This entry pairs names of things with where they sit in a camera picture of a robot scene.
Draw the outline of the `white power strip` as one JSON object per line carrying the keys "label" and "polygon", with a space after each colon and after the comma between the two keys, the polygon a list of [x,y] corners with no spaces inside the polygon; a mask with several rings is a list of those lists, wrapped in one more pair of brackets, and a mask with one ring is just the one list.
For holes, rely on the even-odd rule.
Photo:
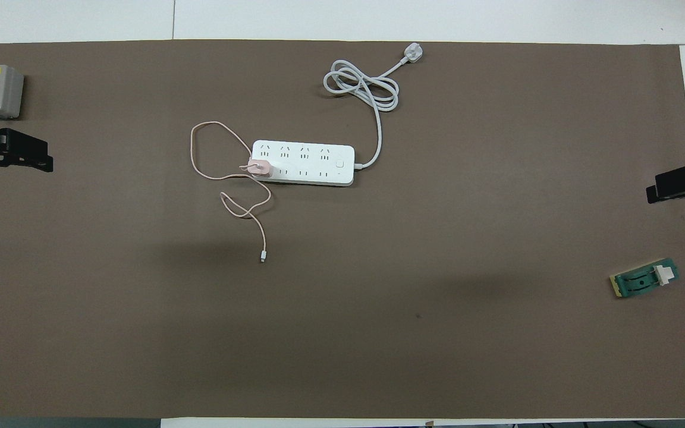
{"label": "white power strip", "polygon": [[259,181],[348,187],[354,181],[354,149],[346,144],[258,139],[251,149]]}

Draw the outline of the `pink charger block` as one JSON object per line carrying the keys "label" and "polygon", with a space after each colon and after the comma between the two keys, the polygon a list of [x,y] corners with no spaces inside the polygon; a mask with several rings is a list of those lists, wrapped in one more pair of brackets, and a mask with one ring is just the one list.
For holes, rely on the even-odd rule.
{"label": "pink charger block", "polygon": [[274,173],[274,166],[268,160],[250,158],[245,165],[240,165],[239,168],[253,176],[271,177]]}

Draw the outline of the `brown table mat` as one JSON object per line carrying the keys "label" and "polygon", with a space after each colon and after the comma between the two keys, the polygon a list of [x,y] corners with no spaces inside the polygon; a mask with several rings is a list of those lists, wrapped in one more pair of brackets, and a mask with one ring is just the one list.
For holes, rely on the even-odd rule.
{"label": "brown table mat", "polygon": [[[0,416],[685,418],[676,46],[426,43],[346,188],[193,171],[218,120],[375,151],[339,58],[405,43],[0,44],[54,172],[0,168]],[[0,128],[6,122],[0,121]],[[617,298],[611,275],[680,278]]]}

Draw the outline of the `green knife switch block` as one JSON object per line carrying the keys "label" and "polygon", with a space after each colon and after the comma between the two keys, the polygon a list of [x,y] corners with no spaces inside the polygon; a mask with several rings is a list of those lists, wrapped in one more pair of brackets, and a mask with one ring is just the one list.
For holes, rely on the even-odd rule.
{"label": "green knife switch block", "polygon": [[671,258],[659,259],[609,277],[617,298],[631,298],[671,284],[680,278]]}

